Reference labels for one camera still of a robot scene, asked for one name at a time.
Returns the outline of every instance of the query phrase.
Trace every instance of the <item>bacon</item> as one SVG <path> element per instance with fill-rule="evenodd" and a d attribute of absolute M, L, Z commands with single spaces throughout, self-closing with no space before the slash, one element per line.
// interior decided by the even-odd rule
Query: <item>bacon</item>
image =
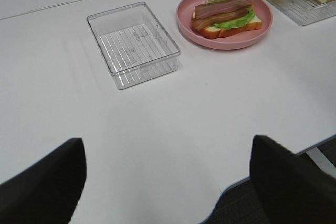
<path fill-rule="evenodd" d="M 191 21 L 191 26 L 197 30 L 200 31 L 203 28 L 210 26 L 214 23 L 217 22 L 227 22 L 236 18 L 240 18 L 243 17 L 244 15 L 248 14 L 248 9 L 246 8 L 241 8 L 238 9 L 234 12 L 230 12 L 230 13 L 220 13 L 220 14 L 216 14 L 204 19 L 192 19 Z"/>
<path fill-rule="evenodd" d="M 248 0 L 226 0 L 200 4 L 195 6 L 195 17 L 202 19 L 219 13 L 230 13 L 250 5 Z"/>

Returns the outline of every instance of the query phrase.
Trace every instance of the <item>plate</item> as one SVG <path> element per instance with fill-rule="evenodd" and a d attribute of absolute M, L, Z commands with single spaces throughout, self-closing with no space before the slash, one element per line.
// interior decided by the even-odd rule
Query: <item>plate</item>
<path fill-rule="evenodd" d="M 207 39 L 190 28 L 190 19 L 196 5 L 208 0 L 182 0 L 176 10 L 177 24 L 180 32 L 193 42 L 204 47 L 233 50 L 253 45 L 266 35 L 273 21 L 272 11 L 263 0 L 249 0 L 256 15 L 262 20 L 259 30 L 245 31 L 226 38 Z"/>

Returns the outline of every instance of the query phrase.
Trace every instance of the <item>plastic container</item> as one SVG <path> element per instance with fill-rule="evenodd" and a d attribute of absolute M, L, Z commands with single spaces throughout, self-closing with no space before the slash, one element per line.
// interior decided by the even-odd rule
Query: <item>plastic container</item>
<path fill-rule="evenodd" d="M 117 88 L 177 69 L 181 51 L 145 2 L 87 17 Z"/>
<path fill-rule="evenodd" d="M 336 0 L 267 0 L 299 25 L 308 25 L 336 15 Z"/>

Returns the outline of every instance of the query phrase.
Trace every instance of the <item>lettuce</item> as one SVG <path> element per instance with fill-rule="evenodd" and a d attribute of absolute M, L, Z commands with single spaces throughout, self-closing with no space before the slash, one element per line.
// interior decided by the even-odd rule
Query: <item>lettuce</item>
<path fill-rule="evenodd" d="M 208 0 L 209 2 L 218 2 L 218 1 L 226 1 L 226 0 Z M 251 6 L 246 7 L 248 9 L 248 14 L 246 14 L 243 17 L 230 20 L 227 22 L 221 22 L 221 23 L 214 23 L 211 26 L 214 26 L 219 29 L 224 29 L 224 30 L 230 30 L 232 28 L 239 28 L 246 26 L 255 16 L 255 13 L 253 11 L 253 8 Z"/>

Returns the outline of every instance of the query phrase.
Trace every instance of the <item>table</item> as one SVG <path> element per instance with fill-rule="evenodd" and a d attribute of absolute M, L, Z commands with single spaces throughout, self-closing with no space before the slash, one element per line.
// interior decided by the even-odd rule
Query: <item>table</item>
<path fill-rule="evenodd" d="M 138 1 L 180 66 L 118 90 L 86 17 Z M 298 152 L 335 133 L 335 18 L 300 27 L 271 6 L 262 41 L 218 51 L 181 35 L 180 1 L 82 0 L 0 22 L 0 183 L 82 137 L 87 181 L 70 223 L 199 223 L 248 176 L 255 134 Z"/>

